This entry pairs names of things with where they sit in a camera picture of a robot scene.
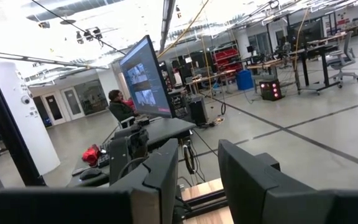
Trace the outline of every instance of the keyboard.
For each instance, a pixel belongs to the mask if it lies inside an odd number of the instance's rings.
[[[110,155],[107,153],[101,154],[98,158],[98,168],[110,165]]]

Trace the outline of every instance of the red object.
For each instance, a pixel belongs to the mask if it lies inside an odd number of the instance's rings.
[[[82,160],[89,163],[90,166],[95,166],[98,163],[99,148],[93,144],[83,154]]]
[[[124,102],[127,106],[132,108],[132,110],[135,110],[135,104],[134,104],[134,101],[132,99],[123,100],[122,102]]]

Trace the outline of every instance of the window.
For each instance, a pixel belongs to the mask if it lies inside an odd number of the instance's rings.
[[[85,115],[97,113],[107,108],[108,102],[99,80],[74,86]]]
[[[268,33],[264,32],[257,35],[248,37],[249,44],[254,47],[257,54],[270,54],[270,44],[268,39]]]

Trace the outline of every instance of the dark jacket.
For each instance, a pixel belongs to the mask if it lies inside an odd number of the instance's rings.
[[[135,116],[134,110],[123,102],[110,101],[109,110],[118,121],[124,121],[131,116]]]

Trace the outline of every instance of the video display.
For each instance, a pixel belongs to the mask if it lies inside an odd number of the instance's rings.
[[[166,86],[148,36],[131,49],[120,66],[136,110],[171,118]]]

